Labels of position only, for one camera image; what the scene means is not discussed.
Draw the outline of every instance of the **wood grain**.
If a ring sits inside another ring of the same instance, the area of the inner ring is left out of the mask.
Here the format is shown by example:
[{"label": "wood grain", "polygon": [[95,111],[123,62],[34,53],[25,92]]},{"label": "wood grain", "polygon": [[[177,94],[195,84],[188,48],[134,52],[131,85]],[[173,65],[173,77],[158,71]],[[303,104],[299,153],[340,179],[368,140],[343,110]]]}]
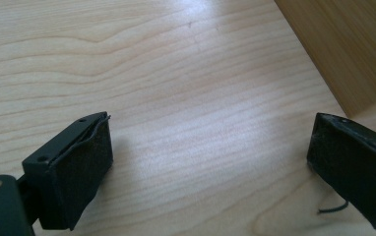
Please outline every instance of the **wood grain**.
[{"label": "wood grain", "polygon": [[350,117],[376,104],[376,0],[276,0]]},{"label": "wood grain", "polygon": [[0,174],[106,110],[114,150],[73,232],[375,235],[306,166],[344,115],[273,1],[0,2]]}]

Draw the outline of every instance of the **black plastic part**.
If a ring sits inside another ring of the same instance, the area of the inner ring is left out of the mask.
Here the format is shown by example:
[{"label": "black plastic part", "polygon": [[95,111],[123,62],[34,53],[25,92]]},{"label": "black plastic part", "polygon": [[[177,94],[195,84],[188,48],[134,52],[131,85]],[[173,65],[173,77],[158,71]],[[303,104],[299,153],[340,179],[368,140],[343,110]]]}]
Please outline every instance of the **black plastic part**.
[{"label": "black plastic part", "polygon": [[9,175],[0,175],[0,235],[34,235],[16,179]]},{"label": "black plastic part", "polygon": [[308,164],[376,229],[376,133],[343,117],[318,113]]},{"label": "black plastic part", "polygon": [[108,119],[83,117],[23,161],[26,184],[41,196],[42,228],[72,230],[94,198],[112,164]]},{"label": "black plastic part", "polygon": [[42,213],[41,196],[38,193],[38,189],[29,186],[25,175],[17,180],[17,186],[22,197],[29,225],[33,225]]}]

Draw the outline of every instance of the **light wood tabletop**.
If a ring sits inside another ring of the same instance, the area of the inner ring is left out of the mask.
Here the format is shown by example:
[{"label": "light wood tabletop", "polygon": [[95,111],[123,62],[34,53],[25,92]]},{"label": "light wood tabletop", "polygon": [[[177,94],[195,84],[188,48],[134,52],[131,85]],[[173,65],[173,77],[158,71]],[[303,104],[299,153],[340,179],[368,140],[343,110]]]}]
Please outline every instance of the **light wood tabletop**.
[{"label": "light wood tabletop", "polygon": [[307,167],[314,118],[345,115],[272,0],[0,1],[0,174],[99,111],[112,168],[36,235],[376,235],[317,214],[344,200]]}]

